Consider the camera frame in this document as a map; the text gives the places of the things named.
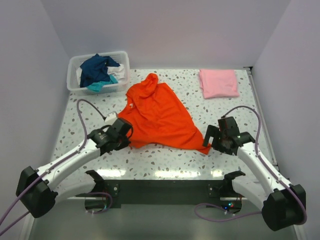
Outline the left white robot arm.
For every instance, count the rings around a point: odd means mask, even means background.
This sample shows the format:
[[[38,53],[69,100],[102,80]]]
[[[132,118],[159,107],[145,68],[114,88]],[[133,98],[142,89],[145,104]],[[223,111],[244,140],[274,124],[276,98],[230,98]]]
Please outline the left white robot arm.
[[[111,151],[118,151],[130,144],[133,126],[119,117],[110,125],[92,130],[70,152],[37,169],[31,166],[22,170],[16,196],[28,212],[39,218],[47,214],[62,196],[58,185],[86,163]]]

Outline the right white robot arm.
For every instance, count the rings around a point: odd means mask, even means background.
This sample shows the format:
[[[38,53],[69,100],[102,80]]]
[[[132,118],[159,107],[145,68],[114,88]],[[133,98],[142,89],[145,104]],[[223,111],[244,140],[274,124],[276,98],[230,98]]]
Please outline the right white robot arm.
[[[264,222],[273,231],[306,222],[305,189],[282,176],[261,152],[251,134],[240,132],[233,117],[219,119],[218,126],[209,125],[203,146],[238,157],[256,177],[251,180],[241,170],[230,172],[215,190],[217,194],[246,197],[261,211]]]

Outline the orange t shirt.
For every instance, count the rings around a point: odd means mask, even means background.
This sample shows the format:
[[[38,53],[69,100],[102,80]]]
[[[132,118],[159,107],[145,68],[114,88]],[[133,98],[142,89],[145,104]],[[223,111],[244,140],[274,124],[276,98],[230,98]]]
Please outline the orange t shirt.
[[[118,116],[133,126],[132,147],[160,144],[209,153],[210,148],[203,146],[204,137],[186,107],[165,82],[159,82],[155,73],[131,86],[126,98],[127,104]]]

